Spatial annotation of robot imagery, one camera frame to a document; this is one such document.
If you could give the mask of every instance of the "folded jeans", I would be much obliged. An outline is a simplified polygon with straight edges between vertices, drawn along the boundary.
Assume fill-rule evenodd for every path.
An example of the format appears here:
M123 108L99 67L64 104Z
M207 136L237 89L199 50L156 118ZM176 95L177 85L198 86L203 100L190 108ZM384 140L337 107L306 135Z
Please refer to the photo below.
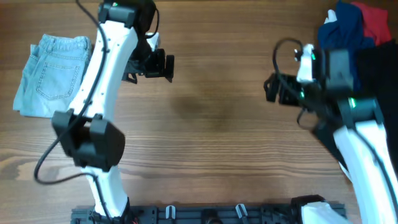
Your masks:
M44 34L30 46L13 109L23 116L50 118L66 111L77 94L91 57L88 37L54 37Z

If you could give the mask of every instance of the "light blue fabric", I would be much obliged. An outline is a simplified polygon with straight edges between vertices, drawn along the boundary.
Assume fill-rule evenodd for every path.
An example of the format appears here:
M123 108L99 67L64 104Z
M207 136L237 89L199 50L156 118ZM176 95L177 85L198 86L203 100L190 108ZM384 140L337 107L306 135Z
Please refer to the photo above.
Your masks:
M83 80L91 57L88 37L43 35L39 45L30 46L13 109L23 116L51 118L66 111Z

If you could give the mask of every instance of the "wooden table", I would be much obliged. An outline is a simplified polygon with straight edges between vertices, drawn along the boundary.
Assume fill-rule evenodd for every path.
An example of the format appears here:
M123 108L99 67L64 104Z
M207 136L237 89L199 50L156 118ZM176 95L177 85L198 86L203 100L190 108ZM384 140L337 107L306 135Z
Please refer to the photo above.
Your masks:
M12 102L30 44L44 33L95 40L95 27L72 0L8 2L13 4L0 5L0 223L68 223L72 208L93 204L87 180L50 187L32 180L55 135L49 119L21 117ZM85 5L95 13L98 3ZM174 82L123 83L116 104L114 123L127 138L120 170L131 204L288 203L320 194L345 203L358 222L351 183L330 153L296 125L299 108L268 103L262 88L273 71L274 44L283 37L316 42L333 5L159 1L162 46L176 57ZM391 31L398 37L398 3L372 5L390 10ZM287 44L278 58L291 74L298 68L293 47ZM41 177L78 171L57 147Z

